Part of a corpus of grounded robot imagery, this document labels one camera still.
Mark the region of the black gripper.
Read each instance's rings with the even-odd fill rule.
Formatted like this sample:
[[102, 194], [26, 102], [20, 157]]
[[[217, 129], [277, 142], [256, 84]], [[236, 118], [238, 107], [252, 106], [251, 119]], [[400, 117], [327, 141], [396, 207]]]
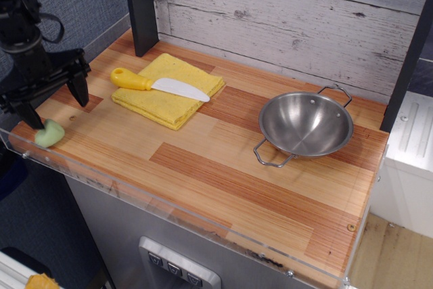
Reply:
[[44, 129], [36, 108], [51, 91], [67, 85], [69, 91], [85, 107], [89, 102], [87, 75], [91, 71], [83, 49], [61, 52], [30, 50], [14, 56], [10, 72], [1, 78], [1, 109], [13, 112], [32, 129]]

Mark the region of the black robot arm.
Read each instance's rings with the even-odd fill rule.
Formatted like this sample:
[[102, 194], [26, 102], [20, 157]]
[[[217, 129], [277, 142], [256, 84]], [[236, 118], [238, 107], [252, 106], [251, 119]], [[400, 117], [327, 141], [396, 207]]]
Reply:
[[66, 85], [82, 107], [89, 103], [87, 75], [90, 72], [83, 49], [49, 53], [39, 24], [43, 19], [58, 22], [42, 13], [38, 0], [1, 0], [1, 50], [12, 59], [11, 70], [1, 79], [1, 109], [17, 114], [29, 127], [44, 124], [32, 101]]

